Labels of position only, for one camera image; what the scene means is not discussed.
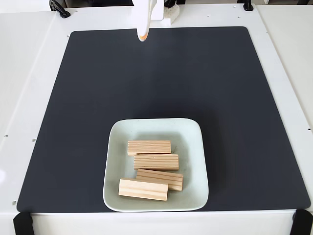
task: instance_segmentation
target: black mat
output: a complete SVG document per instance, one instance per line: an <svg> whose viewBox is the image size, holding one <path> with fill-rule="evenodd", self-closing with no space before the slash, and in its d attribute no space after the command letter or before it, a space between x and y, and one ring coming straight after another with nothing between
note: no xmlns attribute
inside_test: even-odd
<svg viewBox="0 0 313 235"><path fill-rule="evenodd" d="M111 212L103 179L112 126L165 117L201 127L201 211L310 206L247 29L216 27L151 29L144 43L136 30L72 33L18 210Z"/></svg>

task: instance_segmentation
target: white surface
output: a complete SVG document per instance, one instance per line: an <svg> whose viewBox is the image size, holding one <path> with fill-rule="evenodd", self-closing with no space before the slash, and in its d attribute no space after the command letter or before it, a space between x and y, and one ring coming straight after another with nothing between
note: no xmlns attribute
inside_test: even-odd
<svg viewBox="0 0 313 235"><path fill-rule="evenodd" d="M127 154L128 141L171 141L171 153L179 156L183 174L182 191L168 191L167 201L118 195L121 178L136 178L134 157ZM111 130L104 178L105 204L119 212L190 211L203 207L208 199L202 134L199 125L186 118L132 119L118 121Z"/></svg>
<svg viewBox="0 0 313 235"><path fill-rule="evenodd" d="M54 15L0 14L0 147Z"/></svg>
<svg viewBox="0 0 313 235"><path fill-rule="evenodd" d="M313 6L257 8L313 130Z"/></svg>
<svg viewBox="0 0 313 235"><path fill-rule="evenodd" d="M0 13L49 10L49 0L0 0Z"/></svg>

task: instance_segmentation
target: wooden block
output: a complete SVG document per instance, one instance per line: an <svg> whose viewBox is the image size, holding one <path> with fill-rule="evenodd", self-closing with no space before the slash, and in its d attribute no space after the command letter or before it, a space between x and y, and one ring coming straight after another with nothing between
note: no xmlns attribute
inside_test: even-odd
<svg viewBox="0 0 313 235"><path fill-rule="evenodd" d="M134 155L134 169L178 170L177 154L140 154Z"/></svg>
<svg viewBox="0 0 313 235"><path fill-rule="evenodd" d="M182 174L138 169L137 180L168 184L168 189L182 191Z"/></svg>
<svg viewBox="0 0 313 235"><path fill-rule="evenodd" d="M128 141L128 155L171 153L171 141Z"/></svg>
<svg viewBox="0 0 313 235"><path fill-rule="evenodd" d="M118 195L166 201L167 190L167 183L151 183L122 178L119 180Z"/></svg>

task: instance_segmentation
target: pine wood block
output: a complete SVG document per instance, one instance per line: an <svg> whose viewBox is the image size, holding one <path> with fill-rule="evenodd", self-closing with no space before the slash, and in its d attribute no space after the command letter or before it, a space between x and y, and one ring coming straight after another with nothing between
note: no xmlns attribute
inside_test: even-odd
<svg viewBox="0 0 313 235"><path fill-rule="evenodd" d="M168 189L182 191L182 174L138 169L137 180L168 184Z"/></svg>
<svg viewBox="0 0 313 235"><path fill-rule="evenodd" d="M171 153L171 141L128 141L128 155Z"/></svg>
<svg viewBox="0 0 313 235"><path fill-rule="evenodd" d="M134 155L134 169L178 170L177 154L140 154Z"/></svg>
<svg viewBox="0 0 313 235"><path fill-rule="evenodd" d="M167 190L167 183L152 183L122 178L119 180L118 195L166 201Z"/></svg>

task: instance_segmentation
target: white platform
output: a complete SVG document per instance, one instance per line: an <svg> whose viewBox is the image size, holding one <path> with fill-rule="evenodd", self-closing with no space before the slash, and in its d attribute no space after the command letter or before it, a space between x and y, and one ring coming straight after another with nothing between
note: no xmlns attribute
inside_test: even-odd
<svg viewBox="0 0 313 235"><path fill-rule="evenodd" d="M72 16L67 19L60 18L54 12L0 15L0 29L5 32L0 38L0 58L3 61L0 71L1 74L5 74L0 77L0 100L4 99L8 102L0 103L0 191L5 192L0 198L2 234L14 234L11 219L17 211L12 201L18 199L35 144L32 139L37 138L67 45L68 35L76 30L134 28L129 21L130 7L81 8L71 9L70 12ZM264 15L267 14L265 8L262 12ZM273 18L274 14L268 11L269 17ZM290 16L291 14L288 15L283 11L279 15L279 21L282 21L282 17ZM181 6L180 15L171 27L200 26L245 26L249 30L312 199L313 135L308 130L309 125L257 8L252 12L245 12L241 4ZM152 27L161 27L161 24L153 22ZM280 30L288 31L286 28L288 27L279 27ZM283 33L278 35L277 32L273 32L273 35L278 39L284 38ZM298 53L295 57L301 58L301 53L299 51ZM292 74L299 74L297 69L291 69L291 71ZM305 75L310 75L311 69L306 71L309 73ZM192 232L280 235L289 234L292 214L293 210L177 212L162 215L145 213L144 216L128 213L76 214L74 216L35 215L34 228L36 233L42 235L122 232L137 234L138 228L143 231L150 226L154 228L150 230L151 234L172 234L175 231L180 234Z"/></svg>

